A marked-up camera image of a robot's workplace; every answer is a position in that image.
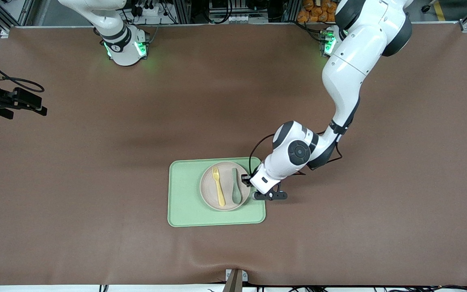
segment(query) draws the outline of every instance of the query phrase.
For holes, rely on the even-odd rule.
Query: beige plate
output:
[[[221,189],[225,196],[225,205],[221,207],[219,201],[217,201],[217,189],[215,187],[215,181],[212,177],[212,168],[219,168],[219,182],[221,183]],[[234,180],[232,177],[232,168],[237,168],[237,185],[241,191],[241,203],[234,204],[232,201],[232,190],[234,188]],[[242,166],[233,162],[219,162],[210,166],[201,177],[200,191],[203,200],[210,206],[219,211],[231,211],[239,208],[248,197],[250,197],[250,187],[247,187],[241,182],[241,175],[248,174]]]

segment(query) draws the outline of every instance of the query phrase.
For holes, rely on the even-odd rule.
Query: cable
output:
[[[152,39],[149,40],[149,44],[152,44],[152,42],[154,41],[154,38],[156,37],[156,34],[158,33],[158,28],[160,28],[160,24],[161,24],[161,18],[160,18],[160,23],[158,24],[158,26],[156,26],[156,31],[154,31],[154,35],[152,35]]]
[[[204,0],[204,1],[203,1],[203,6],[204,6],[203,17],[204,17],[210,24],[223,24],[223,23],[226,22],[228,19],[230,19],[230,16],[232,15],[232,12],[234,11],[234,4],[233,4],[232,0],[228,0],[228,3],[230,4],[230,12],[228,12],[228,5],[227,5],[227,6],[226,6],[226,15],[225,15],[225,17],[223,18],[223,20],[221,20],[220,22],[215,22],[214,20],[211,20],[211,19],[206,15],[206,11],[210,11],[210,9],[208,9],[208,7],[206,7],[206,1]]]
[[[315,33],[320,33],[319,30],[314,30],[314,29],[311,29],[311,28],[307,28],[305,25],[303,26],[302,24],[300,24],[300,22],[297,22],[295,20],[287,20],[286,22],[289,22],[289,23],[292,23],[292,24],[296,24],[299,28],[302,28],[303,30],[306,30],[306,31],[310,31],[310,32],[315,32]]]
[[[266,137],[264,137],[261,141],[259,141],[257,143],[257,145],[255,145],[255,147],[253,148],[252,150],[252,153],[250,153],[250,158],[248,158],[248,171],[250,173],[250,177],[253,176],[253,171],[252,171],[252,156],[253,156],[253,153],[255,152],[255,150],[257,149],[257,147],[262,143],[264,142],[264,140],[268,139],[269,137],[272,137],[274,136],[275,134],[271,134],[271,135],[267,135]]]
[[[388,290],[385,288],[387,292],[435,292],[436,290],[440,289],[459,289],[459,290],[467,290],[467,286],[458,286],[458,285],[445,285],[445,286],[437,286],[437,287],[401,287],[406,289],[405,290]]]
[[[122,8],[122,13],[124,14],[124,17],[126,18],[127,24],[133,24],[131,20],[129,19],[129,17],[127,17],[126,12],[124,11],[124,8]]]
[[[174,22],[174,24],[178,24],[178,22],[176,22],[176,18],[174,18],[174,16],[172,15],[170,9],[169,9],[169,6],[167,5],[167,2],[165,0],[161,0],[161,6],[163,6],[163,10],[165,12],[167,12],[167,16],[169,17],[169,19]]]
[[[327,161],[326,164],[327,164],[327,163],[330,163],[330,162],[333,162],[333,161],[337,161],[337,160],[343,158],[343,155],[341,155],[340,150],[338,149],[338,142],[336,142],[336,143],[334,144],[334,146],[335,146],[336,152],[338,152],[338,155],[339,155],[340,157],[336,157],[335,159],[331,159],[331,160]]]
[[[304,22],[304,27],[306,28],[306,31],[307,31],[307,33],[309,34],[310,37],[312,37],[315,41],[318,41],[319,43],[322,43],[322,41],[321,41],[320,39],[317,39],[317,38],[313,35],[313,33],[312,33],[311,31],[309,31],[309,29],[307,28],[305,22]]]
[[[37,83],[37,82],[33,82],[33,81],[23,79],[23,78],[10,77],[7,74],[5,74],[5,72],[2,72],[1,70],[0,70],[0,74],[3,76],[3,80],[10,80],[10,81],[14,82],[15,84],[19,85],[20,87],[22,87],[24,89],[27,89],[27,90],[33,91],[33,92],[44,92],[44,87],[42,85],[40,85],[39,83]],[[26,86],[26,85],[24,85],[22,83],[19,83],[19,81],[24,82],[24,83],[28,83],[28,84],[31,84],[31,85],[34,85],[34,86],[37,86],[37,88],[39,88],[39,89],[28,87],[28,86]]]

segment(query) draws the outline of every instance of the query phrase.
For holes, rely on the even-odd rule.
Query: yellow tape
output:
[[[439,4],[439,1],[433,4],[433,8],[435,9],[437,19],[439,19],[439,21],[446,21],[446,19],[444,18],[443,9],[441,9],[441,4]]]

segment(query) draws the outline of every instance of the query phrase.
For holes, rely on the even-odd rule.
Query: green tray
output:
[[[248,170],[248,157],[178,160],[170,165],[167,220],[171,226],[256,224],[264,220],[266,217],[264,201],[254,201],[249,198],[232,211],[218,211],[206,205],[199,190],[201,176],[211,165],[222,161],[237,163]],[[252,157],[252,168],[260,163],[261,160]]]

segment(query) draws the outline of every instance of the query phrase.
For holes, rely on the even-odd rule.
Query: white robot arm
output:
[[[300,123],[284,123],[276,131],[273,152],[258,166],[249,184],[256,200],[284,199],[280,181],[304,166],[325,165],[336,144],[350,126],[360,102],[360,87],[380,56],[401,50],[412,32],[403,9],[412,0],[342,0],[336,10],[339,31],[347,31],[323,72],[322,81],[336,112],[322,135]]]
[[[91,22],[104,39],[107,54],[115,63],[130,66],[147,57],[149,35],[126,25],[116,11],[126,0],[59,0]]]

